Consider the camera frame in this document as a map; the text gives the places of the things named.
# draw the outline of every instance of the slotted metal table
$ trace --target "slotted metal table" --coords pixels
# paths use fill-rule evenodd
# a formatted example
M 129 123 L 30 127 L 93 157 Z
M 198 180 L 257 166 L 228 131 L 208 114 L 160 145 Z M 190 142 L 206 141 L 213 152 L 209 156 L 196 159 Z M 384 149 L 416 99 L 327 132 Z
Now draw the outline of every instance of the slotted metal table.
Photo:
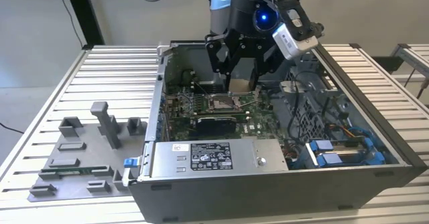
M 325 45 L 369 100 L 429 164 L 429 112 L 361 48 Z M 146 223 L 131 196 L 29 202 L 66 116 L 95 123 L 93 101 L 106 100 L 119 122 L 147 120 L 158 72 L 158 47 L 97 46 L 81 53 L 0 166 L 0 222 Z M 405 187 L 384 191 L 360 210 L 204 223 L 424 223 L 429 220 L 429 171 Z
M 429 78 L 429 45 L 424 44 L 399 44 L 392 56 L 403 58 L 412 67 Z

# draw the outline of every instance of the warning label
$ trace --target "warning label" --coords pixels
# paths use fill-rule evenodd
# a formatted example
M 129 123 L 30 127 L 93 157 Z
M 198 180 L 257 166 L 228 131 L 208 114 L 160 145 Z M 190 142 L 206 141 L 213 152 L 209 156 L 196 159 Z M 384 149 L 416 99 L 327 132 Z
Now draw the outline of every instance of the warning label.
M 230 143 L 190 145 L 193 170 L 233 170 Z

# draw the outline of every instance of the black pole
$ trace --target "black pole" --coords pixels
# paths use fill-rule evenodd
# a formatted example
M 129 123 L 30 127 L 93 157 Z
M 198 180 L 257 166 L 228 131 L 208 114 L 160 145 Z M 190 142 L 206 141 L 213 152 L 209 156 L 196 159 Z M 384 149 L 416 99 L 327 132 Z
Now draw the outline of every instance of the black pole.
M 87 45 L 105 45 L 99 23 L 95 17 L 91 0 L 70 0 Z

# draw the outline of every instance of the white sticker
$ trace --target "white sticker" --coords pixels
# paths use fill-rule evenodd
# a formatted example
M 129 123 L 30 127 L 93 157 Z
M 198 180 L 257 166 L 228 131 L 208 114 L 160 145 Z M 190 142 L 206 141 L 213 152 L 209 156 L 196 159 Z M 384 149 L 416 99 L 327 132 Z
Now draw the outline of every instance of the white sticker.
M 189 151 L 189 144 L 173 144 L 173 151 Z

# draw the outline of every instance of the motherboard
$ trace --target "motherboard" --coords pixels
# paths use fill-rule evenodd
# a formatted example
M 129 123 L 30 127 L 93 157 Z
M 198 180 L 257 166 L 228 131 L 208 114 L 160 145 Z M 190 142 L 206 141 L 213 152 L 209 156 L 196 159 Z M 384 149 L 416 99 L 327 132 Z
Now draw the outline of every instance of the motherboard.
M 284 139 L 268 92 L 198 94 L 192 88 L 168 95 L 172 141 L 210 139 Z

